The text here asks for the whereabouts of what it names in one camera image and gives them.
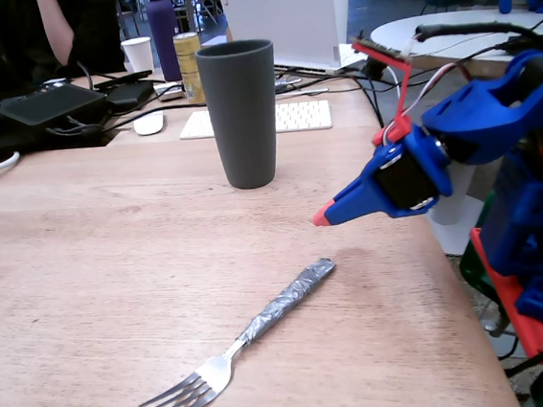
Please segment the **blue gripper black motor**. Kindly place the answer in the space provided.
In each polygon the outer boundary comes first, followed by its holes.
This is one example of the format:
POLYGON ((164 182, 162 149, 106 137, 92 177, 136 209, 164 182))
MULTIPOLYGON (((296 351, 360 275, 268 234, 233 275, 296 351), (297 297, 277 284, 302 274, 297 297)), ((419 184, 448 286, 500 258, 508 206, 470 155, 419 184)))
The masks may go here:
POLYGON ((451 159, 441 142, 413 125, 398 141, 380 144, 360 175, 333 197, 313 218, 317 227, 341 225, 372 213, 387 212, 389 203, 401 211, 430 209, 453 192, 451 159))

